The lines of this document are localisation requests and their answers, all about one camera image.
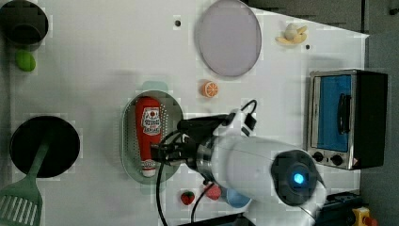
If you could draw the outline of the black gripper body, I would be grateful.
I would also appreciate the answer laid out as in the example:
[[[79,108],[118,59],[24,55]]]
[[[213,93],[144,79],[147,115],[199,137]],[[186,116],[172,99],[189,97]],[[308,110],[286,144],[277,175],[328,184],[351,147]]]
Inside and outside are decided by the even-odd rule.
[[[220,114],[179,121],[176,130],[150,145],[152,159],[167,166],[186,164],[195,170],[199,146],[209,140],[227,118],[227,114]]]

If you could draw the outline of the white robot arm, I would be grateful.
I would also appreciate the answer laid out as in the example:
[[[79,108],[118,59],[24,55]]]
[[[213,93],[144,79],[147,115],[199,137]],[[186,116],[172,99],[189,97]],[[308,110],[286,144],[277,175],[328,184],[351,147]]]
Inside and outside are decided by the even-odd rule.
[[[181,120],[151,145],[154,161],[185,164],[207,182],[251,199],[253,226],[313,226],[327,199],[312,157],[284,142],[255,137],[238,113]]]

